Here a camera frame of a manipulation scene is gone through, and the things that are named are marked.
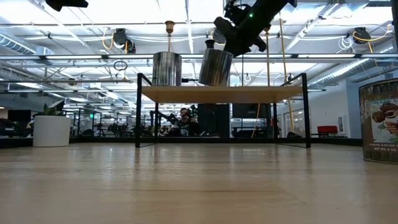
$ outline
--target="yellow cable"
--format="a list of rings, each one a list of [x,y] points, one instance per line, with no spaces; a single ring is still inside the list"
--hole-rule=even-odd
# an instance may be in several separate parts
[[[280,26],[280,39],[282,41],[282,55],[284,57],[284,70],[285,70],[285,82],[287,82],[287,71],[286,71],[286,57],[285,57],[285,42],[284,42],[284,31],[282,27],[282,15],[279,12],[279,26]],[[293,131],[293,114],[292,114],[292,107],[290,105],[290,100],[287,99],[289,103],[289,115],[290,115],[290,129]]]
[[[371,50],[371,53],[373,54],[372,45],[371,45],[371,43],[370,43],[370,42],[368,42],[368,44],[369,44],[369,49]],[[376,67],[378,67],[379,65],[377,64],[377,61],[376,61],[376,59],[373,59],[373,61],[374,61],[374,64],[376,65]]]
[[[355,39],[362,40],[362,41],[367,41],[367,42],[369,42],[369,41],[376,41],[376,40],[380,40],[380,39],[385,38],[386,35],[388,34],[388,30],[389,30],[389,29],[390,29],[390,26],[387,26],[386,33],[385,33],[383,36],[378,37],[378,38],[376,38],[376,39],[362,39],[362,38],[359,38],[359,37],[355,36],[355,34],[357,34],[356,31],[353,33],[353,37],[354,37]]]
[[[260,115],[260,104],[259,104],[258,109],[257,109],[256,124],[254,125],[254,130],[253,130],[253,133],[251,134],[251,138],[254,137],[254,133],[256,132],[256,129],[257,129],[257,120],[259,119],[259,115]]]
[[[268,43],[268,35],[269,35],[268,31],[266,31],[266,37],[267,37],[267,73],[268,73],[268,86],[270,86],[271,85],[271,81],[270,81],[270,76],[269,76],[270,73],[269,73],[269,43]],[[253,133],[251,134],[251,138],[254,137],[254,132],[256,131],[256,128],[257,128],[257,121],[258,121],[259,115],[260,115],[260,106],[261,105],[259,103],[258,110],[257,110],[257,119],[256,119],[256,123],[254,125]]]
[[[105,45],[105,34],[106,34],[106,30],[104,31],[104,36],[103,36],[103,38],[102,38],[102,45],[104,45],[104,48],[106,48],[107,50],[111,50],[111,48],[112,48],[112,46],[113,46],[113,34],[112,34],[111,46],[110,46],[110,47],[107,47],[107,46]]]

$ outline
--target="monitor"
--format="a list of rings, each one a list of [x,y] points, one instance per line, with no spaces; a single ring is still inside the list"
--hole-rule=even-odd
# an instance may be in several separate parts
[[[32,119],[31,110],[8,110],[8,120],[14,122],[30,122]]]

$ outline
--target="silver bucket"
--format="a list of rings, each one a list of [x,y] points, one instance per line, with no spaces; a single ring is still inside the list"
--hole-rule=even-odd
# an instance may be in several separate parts
[[[206,49],[199,82],[209,86],[228,86],[233,57],[233,54],[223,50]]]
[[[181,55],[173,52],[154,54],[154,71],[152,85],[180,86],[182,74]]]

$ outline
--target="hanging cable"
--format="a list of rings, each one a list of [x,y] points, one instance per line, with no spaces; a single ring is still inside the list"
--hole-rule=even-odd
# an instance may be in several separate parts
[[[286,70],[286,57],[285,57],[285,43],[284,43],[284,31],[282,27],[282,15],[279,12],[279,26],[280,26],[280,39],[282,41],[282,55],[284,59],[284,71],[285,71],[285,82],[287,82],[287,70]],[[290,130],[293,131],[293,114],[292,114],[292,105],[290,104],[290,100],[287,99],[287,102],[289,104],[289,115],[290,115]]]
[[[269,33],[268,33],[268,30],[266,31],[266,42],[267,42],[266,43],[267,44],[267,77],[268,77],[268,86],[270,86],[271,78],[270,78],[270,72],[269,72]],[[257,122],[258,122],[259,115],[260,115],[260,107],[261,107],[261,104],[259,103],[258,109],[257,109],[256,123],[254,125],[254,130],[253,130],[253,133],[251,134],[251,138],[254,137],[254,133],[256,132],[256,129],[257,129]]]
[[[362,38],[359,38],[359,37],[355,36],[355,34],[357,33],[356,31],[353,33],[353,37],[354,37],[355,39],[362,40],[362,41],[368,41],[368,42],[369,42],[369,41],[376,41],[376,40],[380,40],[380,39],[385,38],[386,35],[388,34],[388,30],[389,30],[389,29],[390,29],[390,25],[387,26],[386,33],[385,33],[383,36],[378,37],[378,38],[375,38],[375,39],[362,39]]]
[[[111,50],[111,48],[112,48],[112,46],[113,46],[113,34],[112,34],[111,46],[110,46],[110,47],[107,47],[107,46],[105,45],[105,34],[106,34],[106,30],[104,31],[104,36],[103,36],[103,39],[102,39],[102,45],[104,45],[104,48],[105,48],[106,50]]]

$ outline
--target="potted plant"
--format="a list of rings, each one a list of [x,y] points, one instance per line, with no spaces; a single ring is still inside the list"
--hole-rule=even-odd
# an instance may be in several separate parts
[[[34,115],[33,146],[63,147],[69,145],[70,119],[62,112],[65,102],[44,105],[43,112]]]

